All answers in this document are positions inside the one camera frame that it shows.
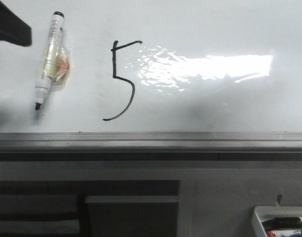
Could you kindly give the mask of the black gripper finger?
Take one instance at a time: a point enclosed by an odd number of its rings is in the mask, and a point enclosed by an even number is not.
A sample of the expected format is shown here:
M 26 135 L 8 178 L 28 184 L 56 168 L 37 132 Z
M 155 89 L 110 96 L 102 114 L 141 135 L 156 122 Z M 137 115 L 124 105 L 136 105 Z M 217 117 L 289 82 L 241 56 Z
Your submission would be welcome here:
M 0 1 L 0 40 L 20 46 L 32 44 L 32 29 Z

